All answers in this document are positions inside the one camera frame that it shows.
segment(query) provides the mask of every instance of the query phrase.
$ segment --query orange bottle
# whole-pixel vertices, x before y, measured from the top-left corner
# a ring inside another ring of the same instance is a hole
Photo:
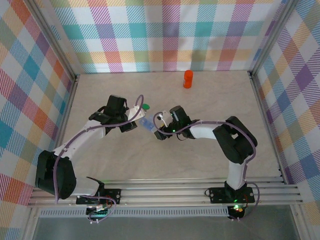
[[[193,77],[194,77],[194,72],[193,71],[187,70],[187,71],[184,72],[184,83],[183,83],[183,86],[186,89],[191,88]]]

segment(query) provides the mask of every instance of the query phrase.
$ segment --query white floor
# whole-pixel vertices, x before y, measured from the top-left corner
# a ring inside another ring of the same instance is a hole
[[[109,95],[128,100],[132,107],[144,95],[148,115],[181,105],[191,119],[224,121],[237,116],[257,138],[257,156],[248,177],[279,176],[278,163],[246,71],[195,72],[190,89],[183,88],[183,72],[106,73],[81,75],[68,120],[68,140],[88,117],[104,106]],[[74,164],[77,176],[99,180],[226,178],[228,159],[209,139],[157,140],[138,128],[121,133],[113,129]]]

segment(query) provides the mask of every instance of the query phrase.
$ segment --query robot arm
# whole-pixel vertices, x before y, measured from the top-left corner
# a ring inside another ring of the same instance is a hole
[[[172,136],[165,133],[175,132],[189,139],[207,138],[217,140],[225,156],[229,159],[229,172],[225,187],[232,192],[246,187],[244,178],[246,163],[254,154],[254,149],[242,133],[245,133],[251,139],[255,147],[258,143],[256,138],[238,118],[232,116],[224,123],[201,124],[200,120],[191,120],[181,106],[176,106],[169,112],[170,114],[164,111],[158,116],[158,119],[164,123],[164,126],[154,133],[159,140]]]
[[[70,196],[96,195],[98,190],[103,188],[103,183],[89,177],[76,177],[73,165],[89,147],[115,127],[119,127],[122,133],[135,129],[137,127],[135,121],[145,116],[142,109],[138,112],[139,109],[138,105],[128,108],[125,98],[111,95],[107,105],[93,113],[85,126],[70,140],[52,152],[40,153],[35,178],[36,187],[55,194],[54,164],[58,155],[64,150],[56,172],[59,197],[66,199]]]

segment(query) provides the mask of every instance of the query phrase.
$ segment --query green object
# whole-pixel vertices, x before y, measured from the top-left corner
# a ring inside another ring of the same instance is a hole
[[[143,110],[149,110],[150,109],[150,106],[146,103],[142,104],[142,109]]]

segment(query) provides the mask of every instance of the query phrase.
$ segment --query vent grille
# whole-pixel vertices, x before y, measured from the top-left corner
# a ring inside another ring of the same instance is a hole
[[[44,208],[40,218],[77,218],[85,217],[86,209],[81,208]],[[111,217],[226,217],[228,207],[205,206],[205,207],[119,207]]]

